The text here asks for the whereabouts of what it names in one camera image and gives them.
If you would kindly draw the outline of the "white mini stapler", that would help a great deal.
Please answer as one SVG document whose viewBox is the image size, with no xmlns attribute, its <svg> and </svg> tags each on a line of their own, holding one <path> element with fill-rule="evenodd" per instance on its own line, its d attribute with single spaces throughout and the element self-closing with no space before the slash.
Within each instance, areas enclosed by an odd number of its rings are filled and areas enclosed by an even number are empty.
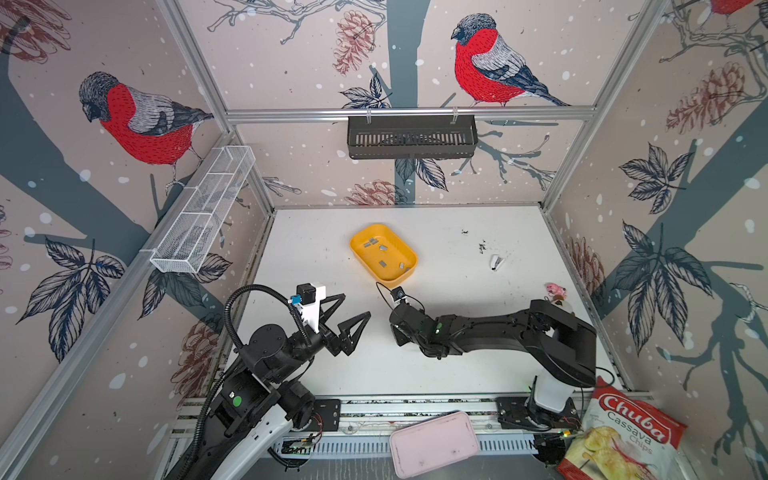
<svg viewBox="0 0 768 480">
<path fill-rule="evenodd" d="M 505 262 L 505 258 L 498 255 L 493 254 L 490 259 L 490 268 L 492 271 L 497 271 Z"/>
</svg>

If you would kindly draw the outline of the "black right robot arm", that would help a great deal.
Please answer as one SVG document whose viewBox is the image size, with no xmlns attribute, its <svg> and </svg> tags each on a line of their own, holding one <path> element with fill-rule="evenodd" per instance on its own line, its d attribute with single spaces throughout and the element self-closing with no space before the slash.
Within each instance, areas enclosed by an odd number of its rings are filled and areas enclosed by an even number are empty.
<svg viewBox="0 0 768 480">
<path fill-rule="evenodd" d="M 528 308 L 507 315 L 433 319 L 400 299 L 389 322 L 398 345 L 414 343 L 428 358 L 441 360 L 477 350 L 531 355 L 547 375 L 534 378 L 525 403 L 499 408 L 499 423 L 505 428 L 543 433 L 577 427 L 572 392 L 596 385 L 595 328 L 546 300 L 533 300 Z"/>
</svg>

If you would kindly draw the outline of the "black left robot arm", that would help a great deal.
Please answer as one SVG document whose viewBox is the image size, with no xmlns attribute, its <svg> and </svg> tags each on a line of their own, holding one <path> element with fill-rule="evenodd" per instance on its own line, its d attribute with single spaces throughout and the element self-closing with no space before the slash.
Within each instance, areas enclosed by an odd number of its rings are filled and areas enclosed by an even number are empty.
<svg viewBox="0 0 768 480">
<path fill-rule="evenodd" d="M 266 324 L 249 341 L 239 337 L 231 310 L 245 294 L 264 293 L 283 307 L 297 330 L 292 335 Z M 224 305 L 223 321 L 236 360 L 209 390 L 190 445 L 167 473 L 169 479 L 241 479 L 291 429 L 308 426 L 315 396 L 301 383 L 300 368 L 309 367 L 322 350 L 351 355 L 371 319 L 365 311 L 339 325 L 327 322 L 344 302 L 343 294 L 322 297 L 306 283 L 287 298 L 259 284 L 238 288 Z"/>
</svg>

